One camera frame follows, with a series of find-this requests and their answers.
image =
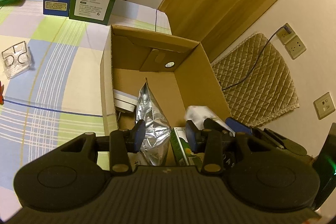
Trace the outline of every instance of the round hole in box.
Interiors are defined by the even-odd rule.
[[[165,67],[166,67],[167,69],[172,68],[173,66],[175,66],[175,63],[174,63],[174,62],[169,62],[169,63],[165,64]]]

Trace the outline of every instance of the power socket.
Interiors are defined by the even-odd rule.
[[[306,51],[306,46],[302,43],[301,39],[297,35],[292,40],[290,40],[285,45],[285,47],[293,60],[298,58]]]
[[[335,106],[329,92],[314,101],[314,106],[319,120],[335,111]]]
[[[282,42],[283,45],[286,45],[290,40],[292,40],[295,36],[296,33],[293,31],[293,29],[289,26],[288,23],[285,24],[285,26],[290,30],[291,33],[289,33],[285,28],[281,28],[277,32],[277,37],[279,40]]]

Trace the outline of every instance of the checkered tablecloth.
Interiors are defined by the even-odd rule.
[[[171,34],[164,13],[122,0],[110,22]],[[0,51],[26,41],[33,59],[31,70],[11,80],[0,64],[2,220],[20,208],[13,191],[20,167],[84,132],[104,135],[100,62],[109,31],[109,26],[43,15],[42,0],[0,8]],[[107,155],[99,155],[98,164],[108,169]]]

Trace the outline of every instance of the quilted mat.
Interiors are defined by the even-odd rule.
[[[222,89],[247,75],[266,42],[262,33],[254,33],[212,65]],[[289,68],[271,43],[250,76],[223,93],[232,117],[248,126],[261,126],[299,107]]]

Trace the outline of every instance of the power cord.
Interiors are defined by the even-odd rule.
[[[246,76],[245,76],[242,80],[240,80],[238,83],[233,84],[233,85],[231,85],[231,86],[228,86],[227,88],[222,89],[222,91],[227,90],[227,89],[229,89],[229,88],[232,88],[232,87],[234,87],[234,86],[237,86],[237,85],[241,84],[242,82],[244,82],[244,81],[250,76],[250,74],[251,74],[252,71],[254,70],[255,66],[257,65],[258,60],[259,60],[261,54],[263,53],[263,51],[265,50],[266,46],[267,46],[268,43],[271,41],[271,39],[277,34],[277,32],[279,32],[282,28],[284,28],[284,29],[288,32],[288,34],[290,34],[290,33],[292,32],[286,25],[284,25],[284,26],[282,26],[281,28],[279,28],[274,34],[272,34],[271,38],[270,38],[269,40],[267,40],[265,46],[261,49],[261,51],[260,51],[260,53],[259,53],[259,55],[258,55],[258,58],[257,58],[257,60],[255,61],[255,63],[254,63],[254,65],[253,65],[252,69],[246,74]]]

